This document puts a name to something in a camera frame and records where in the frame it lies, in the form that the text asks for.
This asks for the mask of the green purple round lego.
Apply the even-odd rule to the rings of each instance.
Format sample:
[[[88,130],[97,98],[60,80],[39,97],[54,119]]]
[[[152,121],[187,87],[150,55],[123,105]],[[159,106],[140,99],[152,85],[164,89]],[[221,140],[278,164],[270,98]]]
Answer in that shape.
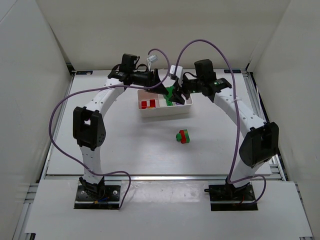
[[[163,97],[165,99],[165,103],[167,107],[175,106],[177,103],[174,101],[171,101],[170,98],[173,96],[173,90],[175,89],[174,86],[168,86],[166,87],[166,90],[168,91],[168,94],[164,94]]]

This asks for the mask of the red green watermelon lego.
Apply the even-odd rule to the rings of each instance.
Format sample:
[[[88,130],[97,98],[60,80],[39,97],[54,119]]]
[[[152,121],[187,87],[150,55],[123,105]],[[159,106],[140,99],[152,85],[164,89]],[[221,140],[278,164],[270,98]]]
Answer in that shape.
[[[147,101],[142,101],[141,102],[141,108],[146,109],[148,107]]]

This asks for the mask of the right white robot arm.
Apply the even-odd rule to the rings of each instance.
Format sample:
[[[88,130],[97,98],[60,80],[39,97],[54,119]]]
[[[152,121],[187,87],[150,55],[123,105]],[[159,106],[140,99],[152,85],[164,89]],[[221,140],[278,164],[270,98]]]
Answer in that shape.
[[[217,78],[209,59],[194,63],[195,74],[187,77],[181,66],[172,65],[169,76],[175,81],[170,101],[184,104],[193,93],[201,93],[222,109],[236,124],[235,157],[225,185],[216,193],[221,197],[235,199],[245,189],[257,170],[278,152],[279,127],[257,116],[237,97],[236,88],[225,78]]]

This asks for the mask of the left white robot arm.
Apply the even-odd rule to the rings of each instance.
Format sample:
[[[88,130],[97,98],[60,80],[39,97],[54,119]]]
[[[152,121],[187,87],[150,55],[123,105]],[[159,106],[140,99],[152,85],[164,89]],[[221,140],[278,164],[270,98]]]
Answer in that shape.
[[[84,191],[94,200],[107,197],[105,180],[101,169],[100,147],[106,139],[104,116],[117,98],[130,85],[144,87],[146,91],[165,95],[166,87],[161,83],[158,70],[151,70],[157,56],[147,58],[146,69],[139,71],[139,56],[124,54],[120,64],[113,67],[95,97],[83,107],[73,111],[73,137],[80,148],[82,162],[86,166],[79,181]]]

